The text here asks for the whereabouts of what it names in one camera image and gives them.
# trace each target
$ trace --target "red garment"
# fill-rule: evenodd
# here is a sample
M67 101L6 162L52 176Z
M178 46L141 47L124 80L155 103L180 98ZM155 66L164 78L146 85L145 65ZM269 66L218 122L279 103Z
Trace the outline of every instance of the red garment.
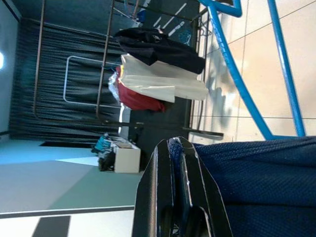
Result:
M159 100L141 95L131 89L125 87L118 79L120 77L120 67L116 68L118 72L118 95L123 104L132 110L152 110L152 111L165 111L165 106Z

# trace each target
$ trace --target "light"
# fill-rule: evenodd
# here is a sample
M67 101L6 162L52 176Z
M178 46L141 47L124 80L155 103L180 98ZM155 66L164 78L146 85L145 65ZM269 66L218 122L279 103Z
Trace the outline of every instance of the light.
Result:
M3 63L4 63L4 56L3 56L3 54L0 52L0 69L3 68Z

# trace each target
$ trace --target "hanging clothes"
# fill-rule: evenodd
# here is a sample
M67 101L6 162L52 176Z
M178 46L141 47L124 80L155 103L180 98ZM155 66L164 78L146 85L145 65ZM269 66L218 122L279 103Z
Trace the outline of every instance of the hanging clothes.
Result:
M116 67L117 86L120 101L132 110L165 111L165 106L157 99L141 95L125 87L119 80L121 68Z
M124 71L120 81L139 94L171 103L175 97L204 100L208 94L195 73L160 61L148 66L131 55L122 55L121 59Z
M149 66L162 61L196 74L205 67L205 59L193 48L169 40L168 35L157 29L130 28L117 32L115 39L125 52Z

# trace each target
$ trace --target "black jacket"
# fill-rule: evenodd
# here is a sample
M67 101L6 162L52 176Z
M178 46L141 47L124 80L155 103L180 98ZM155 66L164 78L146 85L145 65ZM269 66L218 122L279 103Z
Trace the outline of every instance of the black jacket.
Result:
M190 72L200 74L205 60L195 50L168 39L157 29L130 28L115 34L122 49L147 65L162 61Z

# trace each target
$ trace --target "white wall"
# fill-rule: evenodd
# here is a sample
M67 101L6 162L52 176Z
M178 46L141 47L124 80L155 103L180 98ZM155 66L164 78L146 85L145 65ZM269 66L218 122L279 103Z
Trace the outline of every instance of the white wall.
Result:
M4 55L0 70L0 132L8 131L9 126L17 32L17 20L0 1L0 52Z

